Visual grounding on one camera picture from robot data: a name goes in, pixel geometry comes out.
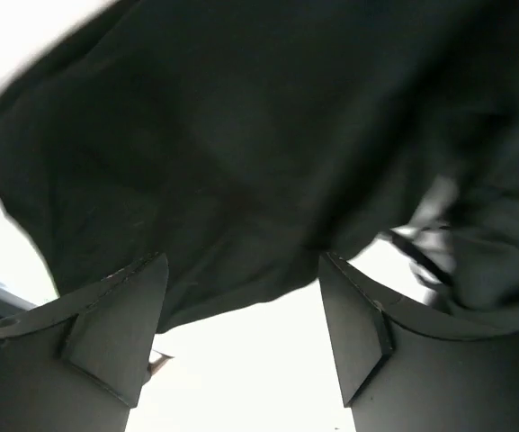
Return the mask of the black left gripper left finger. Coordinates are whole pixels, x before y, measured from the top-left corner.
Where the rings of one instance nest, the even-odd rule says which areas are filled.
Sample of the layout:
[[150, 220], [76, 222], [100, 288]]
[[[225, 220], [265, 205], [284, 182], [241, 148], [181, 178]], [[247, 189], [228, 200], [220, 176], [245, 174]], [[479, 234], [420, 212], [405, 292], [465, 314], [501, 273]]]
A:
[[122, 431], [153, 357], [168, 263], [151, 257], [0, 319], [0, 432]]

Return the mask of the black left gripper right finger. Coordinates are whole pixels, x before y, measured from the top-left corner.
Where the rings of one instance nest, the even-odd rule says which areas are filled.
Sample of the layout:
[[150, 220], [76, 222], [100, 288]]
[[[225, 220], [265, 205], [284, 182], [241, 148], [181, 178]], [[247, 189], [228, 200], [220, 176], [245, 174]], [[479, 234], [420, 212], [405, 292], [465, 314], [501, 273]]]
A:
[[341, 257], [318, 278], [343, 404], [359, 431], [519, 431], [519, 332], [457, 319]]

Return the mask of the black trousers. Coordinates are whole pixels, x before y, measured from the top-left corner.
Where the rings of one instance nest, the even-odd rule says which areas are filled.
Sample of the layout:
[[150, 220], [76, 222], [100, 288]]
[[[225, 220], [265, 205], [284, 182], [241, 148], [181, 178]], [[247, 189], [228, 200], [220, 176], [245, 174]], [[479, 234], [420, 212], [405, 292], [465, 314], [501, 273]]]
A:
[[519, 329], [519, 1], [119, 1], [0, 95], [58, 291], [164, 254], [160, 332], [311, 283], [437, 177], [452, 309]]

